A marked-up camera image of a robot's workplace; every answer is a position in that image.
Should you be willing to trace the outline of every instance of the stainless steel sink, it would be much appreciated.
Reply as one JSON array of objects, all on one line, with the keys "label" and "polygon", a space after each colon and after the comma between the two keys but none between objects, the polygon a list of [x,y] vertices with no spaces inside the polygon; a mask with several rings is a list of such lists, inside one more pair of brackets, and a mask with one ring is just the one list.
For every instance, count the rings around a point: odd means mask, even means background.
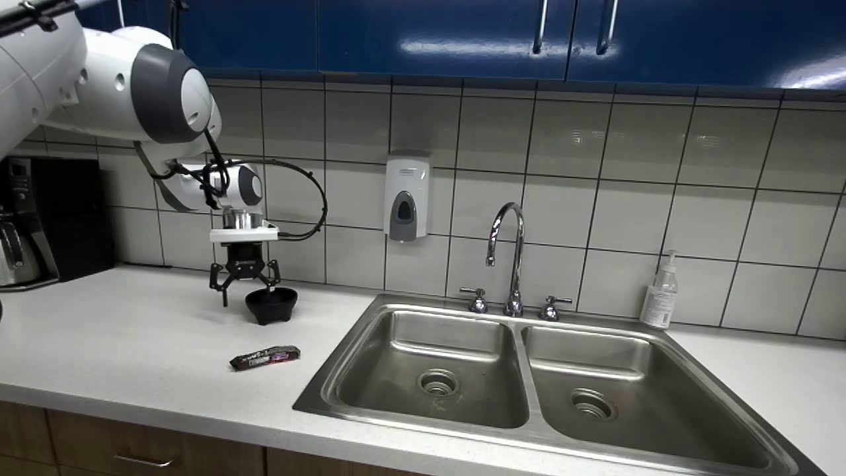
[{"label": "stainless steel sink", "polygon": [[305,413],[676,472],[823,472],[666,332],[380,296]]}]

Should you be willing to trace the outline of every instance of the faucet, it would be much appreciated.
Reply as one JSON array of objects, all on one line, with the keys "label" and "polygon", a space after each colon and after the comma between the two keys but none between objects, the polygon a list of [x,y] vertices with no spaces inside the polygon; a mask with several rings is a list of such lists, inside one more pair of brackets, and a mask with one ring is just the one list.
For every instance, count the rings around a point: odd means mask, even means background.
[{"label": "faucet", "polygon": [[523,262],[523,208],[516,201],[509,201],[495,221],[493,221],[493,232],[486,237],[486,263],[493,267],[498,262],[498,241],[501,241],[501,228],[505,213],[512,212],[516,221],[518,221],[518,243],[512,250],[512,262],[510,262],[510,286],[509,286],[509,302],[503,306],[505,315],[523,315],[523,302],[520,302],[520,262]]}]

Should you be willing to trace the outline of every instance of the white tile wall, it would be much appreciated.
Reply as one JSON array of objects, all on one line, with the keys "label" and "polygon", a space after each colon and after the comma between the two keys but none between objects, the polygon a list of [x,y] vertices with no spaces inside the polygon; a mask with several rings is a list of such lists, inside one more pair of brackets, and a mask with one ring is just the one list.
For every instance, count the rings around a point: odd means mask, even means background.
[{"label": "white tile wall", "polygon": [[[289,279],[421,296],[483,286],[503,302],[512,218],[495,267],[483,237],[495,212],[518,201],[526,306],[555,294],[583,311],[635,316],[659,253],[676,249],[680,323],[846,337],[840,97],[264,78],[215,81],[215,91],[224,154],[294,158],[327,187],[330,228],[268,249]],[[380,232],[390,151],[436,165],[433,236],[421,243]],[[207,270],[222,259],[194,246],[207,216],[171,213],[126,142],[37,128],[19,154],[100,155],[126,262]],[[269,216],[310,228],[314,189],[272,165],[264,183]]]}]

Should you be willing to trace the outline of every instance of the faucet handle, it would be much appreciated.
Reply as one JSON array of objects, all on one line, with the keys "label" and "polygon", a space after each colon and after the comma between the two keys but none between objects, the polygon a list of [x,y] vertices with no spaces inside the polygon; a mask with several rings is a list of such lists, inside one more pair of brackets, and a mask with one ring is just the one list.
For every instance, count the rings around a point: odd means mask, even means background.
[{"label": "faucet handle", "polygon": [[555,304],[573,304],[573,298],[559,298],[559,296],[547,296],[546,306],[538,311],[538,316],[542,320],[561,320],[561,311]]},{"label": "faucet handle", "polygon": [[474,296],[474,302],[469,304],[470,311],[486,311],[483,287],[461,287],[461,294]]}]

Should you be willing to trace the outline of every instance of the cabinet handle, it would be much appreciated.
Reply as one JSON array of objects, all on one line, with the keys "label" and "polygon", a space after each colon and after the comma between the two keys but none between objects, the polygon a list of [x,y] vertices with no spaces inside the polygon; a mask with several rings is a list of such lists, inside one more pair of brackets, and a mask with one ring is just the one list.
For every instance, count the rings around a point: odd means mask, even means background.
[{"label": "cabinet handle", "polygon": [[535,45],[532,53],[540,54],[546,50],[546,36],[547,36],[547,9],[551,9],[551,0],[540,0],[540,9],[538,9],[538,29],[535,29]]},{"label": "cabinet handle", "polygon": [[609,15],[605,35],[601,36],[598,54],[605,54],[605,53],[609,53],[609,45],[614,42],[616,9],[620,9],[620,0],[612,0],[612,15]]},{"label": "cabinet handle", "polygon": [[126,458],[126,455],[113,455],[113,459],[129,463],[129,464],[142,464],[142,468],[157,468],[157,470],[167,470],[175,464],[175,459],[142,459],[142,458]]}]

